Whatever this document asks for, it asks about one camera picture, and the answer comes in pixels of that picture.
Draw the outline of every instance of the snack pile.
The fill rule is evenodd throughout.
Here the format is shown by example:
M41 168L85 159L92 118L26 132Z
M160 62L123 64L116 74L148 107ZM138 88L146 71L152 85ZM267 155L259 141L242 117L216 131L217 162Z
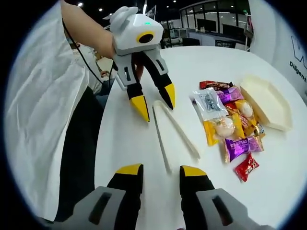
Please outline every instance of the snack pile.
M193 93L208 145L223 142L225 162L246 155L246 159L235 168L238 177L246 182L252 170L259 166L251 152L263 151L261 139L265 136L252 106L232 82L202 81L200 90Z

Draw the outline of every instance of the purple candy wrapper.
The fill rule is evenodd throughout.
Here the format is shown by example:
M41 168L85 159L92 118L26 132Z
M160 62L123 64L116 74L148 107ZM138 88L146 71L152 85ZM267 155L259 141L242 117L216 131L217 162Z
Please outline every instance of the purple candy wrapper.
M225 139L225 162L231 162L243 153L261 152L263 146L260 137L251 136L244 139Z
M219 95L223 104L244 99L241 91L236 86L230 87L228 90L217 91L217 95Z

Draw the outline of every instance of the white tray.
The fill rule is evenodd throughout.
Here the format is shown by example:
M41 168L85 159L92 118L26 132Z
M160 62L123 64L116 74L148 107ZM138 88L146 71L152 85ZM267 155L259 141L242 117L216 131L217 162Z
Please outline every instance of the white tray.
M264 125L282 131L292 128L290 106L270 82L248 75L240 86L242 95L252 105Z

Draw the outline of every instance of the white table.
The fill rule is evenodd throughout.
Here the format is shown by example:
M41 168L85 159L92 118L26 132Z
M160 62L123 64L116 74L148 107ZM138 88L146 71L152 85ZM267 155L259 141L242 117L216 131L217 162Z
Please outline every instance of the white table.
M166 173L156 133L152 105L161 100L147 71L141 80L151 121L146 123L131 107L127 93L115 83L102 118L98 138L95 186L106 186L115 171L129 164L144 164L144 189L139 212L139 230L175 230L184 226L180 208L179 166L205 170L215 188L223 188L248 207L259 224L280 226L287 220L305 191L307 178L307 108L292 85L277 70L256 55L236 49L189 46L161 50L176 89L174 118L198 148L201 159L194 162L170 122L161 127L164 143L178 164L173 175ZM293 129L287 133L266 128L264 152L253 156L260 164L246 183L233 172L245 156L223 163L221 147L207 146L205 131L189 95L204 80L239 84L245 74L271 81L288 100Z

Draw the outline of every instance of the black pants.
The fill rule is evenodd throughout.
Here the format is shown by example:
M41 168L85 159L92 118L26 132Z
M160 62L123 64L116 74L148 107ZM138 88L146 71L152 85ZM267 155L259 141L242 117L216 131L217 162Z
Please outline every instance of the black pants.
M102 114L102 107L87 87L66 131L55 221L70 217L75 204L94 190L96 146Z

